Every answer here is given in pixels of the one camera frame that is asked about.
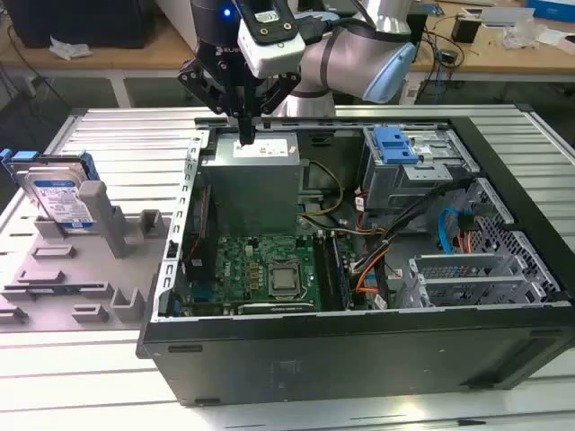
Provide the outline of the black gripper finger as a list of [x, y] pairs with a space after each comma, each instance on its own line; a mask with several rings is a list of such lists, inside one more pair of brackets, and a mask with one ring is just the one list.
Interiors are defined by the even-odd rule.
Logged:
[[268, 87], [269, 78], [249, 77], [246, 81], [246, 144], [255, 139], [259, 118], [271, 114], [300, 83], [300, 72], [280, 74]]
[[194, 58], [182, 66], [178, 81], [214, 113], [234, 119], [240, 144], [248, 145], [248, 115], [232, 72], [228, 59], [203, 63]]

